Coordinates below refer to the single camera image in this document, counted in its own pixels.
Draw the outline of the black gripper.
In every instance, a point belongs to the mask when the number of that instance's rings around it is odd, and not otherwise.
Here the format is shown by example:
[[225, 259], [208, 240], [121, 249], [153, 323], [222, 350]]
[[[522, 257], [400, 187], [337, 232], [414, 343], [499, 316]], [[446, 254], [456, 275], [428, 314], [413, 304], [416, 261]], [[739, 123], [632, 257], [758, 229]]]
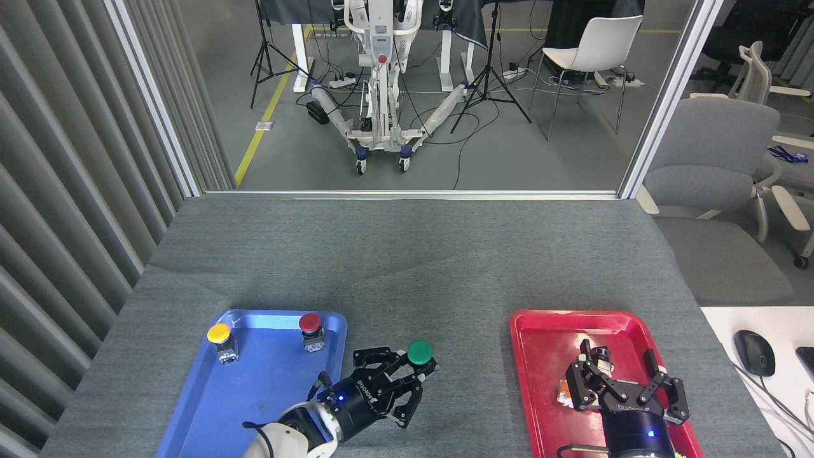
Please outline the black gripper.
[[[358, 432], [390, 414], [399, 428], [405, 429], [415, 414], [424, 394], [422, 382], [436, 371], [437, 362], [415, 367], [413, 374], [390, 380], [399, 368], [410, 364], [407, 353], [380, 346], [354, 351], [352, 374], [317, 395], [338, 421], [342, 441], [351, 440]], [[394, 403], [405, 394], [409, 399]]]
[[[654, 349], [642, 354], [645, 371], [651, 377], [637, 397], [623, 390], [611, 378], [613, 364], [607, 346], [592, 348], [582, 341], [577, 359], [566, 371], [566, 381], [573, 409], [599, 408], [605, 443], [610, 457], [674, 457], [674, 448], [666, 422], [680, 426], [689, 419], [684, 383], [669, 376], [659, 365]], [[664, 389], [669, 408], [663, 408], [655, 392]]]

